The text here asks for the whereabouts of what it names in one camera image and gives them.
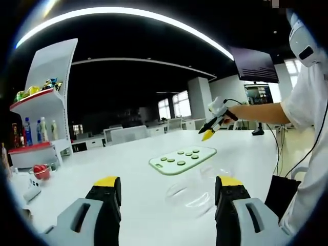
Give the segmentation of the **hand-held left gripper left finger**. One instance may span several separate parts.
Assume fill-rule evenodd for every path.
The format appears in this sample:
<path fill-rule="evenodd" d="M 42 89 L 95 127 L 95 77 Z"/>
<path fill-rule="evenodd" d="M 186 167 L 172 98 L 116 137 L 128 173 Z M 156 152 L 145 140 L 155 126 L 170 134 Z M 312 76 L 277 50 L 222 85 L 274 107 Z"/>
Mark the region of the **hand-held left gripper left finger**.
<path fill-rule="evenodd" d="M 45 230 L 48 245 L 119 245 L 121 180 L 109 176 L 97 181 Z"/>

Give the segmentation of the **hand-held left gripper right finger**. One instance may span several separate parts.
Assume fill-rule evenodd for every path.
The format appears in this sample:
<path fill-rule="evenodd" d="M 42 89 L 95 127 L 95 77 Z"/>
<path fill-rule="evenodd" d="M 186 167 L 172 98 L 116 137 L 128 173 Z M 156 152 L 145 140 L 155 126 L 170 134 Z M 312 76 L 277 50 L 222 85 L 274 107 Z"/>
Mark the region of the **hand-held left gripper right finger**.
<path fill-rule="evenodd" d="M 292 239 L 278 216 L 237 179 L 216 177 L 215 206 L 217 245 L 286 245 Z"/>

